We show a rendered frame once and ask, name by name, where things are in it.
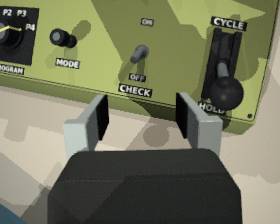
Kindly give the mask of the olive green control console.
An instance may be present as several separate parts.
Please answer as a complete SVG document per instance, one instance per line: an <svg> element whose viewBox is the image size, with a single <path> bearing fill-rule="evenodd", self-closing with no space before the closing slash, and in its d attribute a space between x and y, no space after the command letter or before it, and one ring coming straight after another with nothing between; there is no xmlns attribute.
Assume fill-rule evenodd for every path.
<svg viewBox="0 0 280 224"><path fill-rule="evenodd" d="M107 94L108 108L175 122L176 93L187 92L242 135L256 121L279 6L0 0L0 85L87 104Z"/></svg>

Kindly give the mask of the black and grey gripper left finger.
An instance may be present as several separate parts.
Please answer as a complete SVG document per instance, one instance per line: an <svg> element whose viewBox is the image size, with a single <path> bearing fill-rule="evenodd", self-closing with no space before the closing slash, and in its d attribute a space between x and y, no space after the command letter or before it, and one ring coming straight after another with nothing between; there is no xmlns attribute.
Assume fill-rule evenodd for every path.
<svg viewBox="0 0 280 224"><path fill-rule="evenodd" d="M67 119L62 124L67 162L77 152L95 150L108 124L107 94L97 95L77 119Z"/></svg>

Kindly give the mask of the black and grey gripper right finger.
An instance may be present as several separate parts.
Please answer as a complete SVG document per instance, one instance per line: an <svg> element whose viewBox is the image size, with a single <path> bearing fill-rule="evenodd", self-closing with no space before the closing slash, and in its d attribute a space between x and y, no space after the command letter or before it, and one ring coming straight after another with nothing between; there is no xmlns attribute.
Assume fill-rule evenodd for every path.
<svg viewBox="0 0 280 224"><path fill-rule="evenodd" d="M223 121L208 116L186 93L176 93L176 123L191 148L210 149L220 157Z"/></svg>

